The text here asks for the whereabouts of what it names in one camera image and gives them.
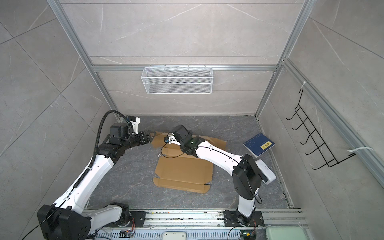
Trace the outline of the brown cardboard box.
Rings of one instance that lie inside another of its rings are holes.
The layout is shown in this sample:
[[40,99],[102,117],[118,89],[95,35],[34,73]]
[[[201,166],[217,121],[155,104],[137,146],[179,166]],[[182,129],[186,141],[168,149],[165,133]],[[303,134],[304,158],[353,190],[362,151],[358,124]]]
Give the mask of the brown cardboard box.
[[162,147],[153,182],[157,187],[205,194],[213,179],[214,164],[193,156],[179,156],[182,151],[176,144],[165,144],[166,133],[157,132],[152,141],[154,148]]

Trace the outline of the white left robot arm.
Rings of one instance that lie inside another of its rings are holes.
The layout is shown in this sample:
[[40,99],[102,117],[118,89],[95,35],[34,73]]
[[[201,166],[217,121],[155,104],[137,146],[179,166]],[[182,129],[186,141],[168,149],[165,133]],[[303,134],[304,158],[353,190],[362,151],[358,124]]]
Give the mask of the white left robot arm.
[[43,205],[37,213],[39,227],[46,240],[84,240],[108,224],[125,227],[132,222],[129,205],[113,202],[85,213],[86,204],[103,177],[125,151],[149,144],[157,133],[138,131],[133,123],[113,124],[110,134],[96,148],[88,166],[75,182],[52,204]]

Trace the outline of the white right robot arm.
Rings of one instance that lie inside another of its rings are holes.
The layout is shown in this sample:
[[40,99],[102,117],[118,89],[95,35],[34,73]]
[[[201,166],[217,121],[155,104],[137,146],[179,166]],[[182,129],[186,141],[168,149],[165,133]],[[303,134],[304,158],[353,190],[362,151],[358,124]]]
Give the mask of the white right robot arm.
[[239,194],[237,216],[243,221],[249,222],[252,218],[262,183],[268,185],[276,179],[262,160],[255,160],[248,154],[240,156],[226,152],[202,137],[194,137],[183,125],[175,127],[164,141],[180,146],[183,154],[213,163],[232,176],[234,189]]

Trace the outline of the green box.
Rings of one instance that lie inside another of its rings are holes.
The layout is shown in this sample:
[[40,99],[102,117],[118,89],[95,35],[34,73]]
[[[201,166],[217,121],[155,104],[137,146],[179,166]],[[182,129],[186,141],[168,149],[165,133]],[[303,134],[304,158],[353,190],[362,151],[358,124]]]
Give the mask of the green box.
[[308,240],[305,231],[300,227],[272,227],[266,228],[268,240]]

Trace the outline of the blue book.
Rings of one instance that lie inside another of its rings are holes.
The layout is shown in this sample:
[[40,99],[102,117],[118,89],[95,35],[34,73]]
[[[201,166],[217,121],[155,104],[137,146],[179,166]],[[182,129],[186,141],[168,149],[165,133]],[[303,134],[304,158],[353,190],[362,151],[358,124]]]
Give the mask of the blue book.
[[275,146],[275,143],[266,137],[264,134],[259,133],[243,143],[243,145],[256,157],[259,158],[266,151]]

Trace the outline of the white device bottom edge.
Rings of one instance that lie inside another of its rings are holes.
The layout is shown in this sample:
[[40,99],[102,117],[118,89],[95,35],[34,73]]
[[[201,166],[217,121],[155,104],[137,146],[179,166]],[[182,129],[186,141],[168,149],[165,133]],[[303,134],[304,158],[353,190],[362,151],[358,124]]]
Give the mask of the white device bottom edge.
[[162,240],[186,240],[187,234],[185,232],[164,232]]

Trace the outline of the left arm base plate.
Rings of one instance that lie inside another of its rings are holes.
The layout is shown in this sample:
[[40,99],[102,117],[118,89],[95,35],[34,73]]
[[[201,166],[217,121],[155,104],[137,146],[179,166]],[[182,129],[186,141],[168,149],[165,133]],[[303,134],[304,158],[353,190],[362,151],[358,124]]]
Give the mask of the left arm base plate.
[[121,228],[142,228],[146,219],[145,211],[133,211],[122,213],[118,226]]

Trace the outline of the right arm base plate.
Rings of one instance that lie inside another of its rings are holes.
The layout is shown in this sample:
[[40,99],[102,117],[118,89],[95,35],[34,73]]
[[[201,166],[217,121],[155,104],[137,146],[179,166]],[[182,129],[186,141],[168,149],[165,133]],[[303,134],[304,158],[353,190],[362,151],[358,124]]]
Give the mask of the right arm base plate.
[[226,227],[245,226],[245,227],[264,227],[264,217],[261,211],[253,211],[250,217],[245,217],[238,210],[223,211]]

